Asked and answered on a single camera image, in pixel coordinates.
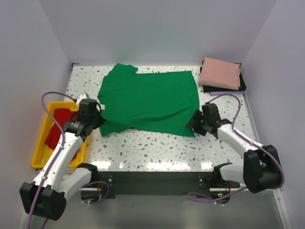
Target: speckled tabletop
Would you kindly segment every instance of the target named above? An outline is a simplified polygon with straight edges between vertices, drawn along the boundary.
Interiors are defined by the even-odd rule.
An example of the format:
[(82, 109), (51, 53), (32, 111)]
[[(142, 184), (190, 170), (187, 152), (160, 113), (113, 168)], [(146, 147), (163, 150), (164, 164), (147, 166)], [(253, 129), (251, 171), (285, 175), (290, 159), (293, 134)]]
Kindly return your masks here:
[[(103, 78), (113, 66), (74, 66), (67, 94), (76, 97), (87, 92), (97, 99)], [(162, 73), (191, 70), (195, 81), (200, 78), (199, 66), (137, 66), (138, 73)], [(200, 104), (213, 97), (204, 94), (197, 84)], [(254, 138), (250, 119), (242, 95), (236, 127)], [(237, 110), (237, 101), (223, 96), (214, 101), (221, 118), (232, 120)], [(91, 134), (87, 145), (86, 163), (96, 165), (100, 171), (212, 171), (214, 165), (225, 162), (241, 164), (240, 156), (225, 142), (214, 136), (196, 135), (182, 137), (129, 129), (102, 137), (99, 129)]]

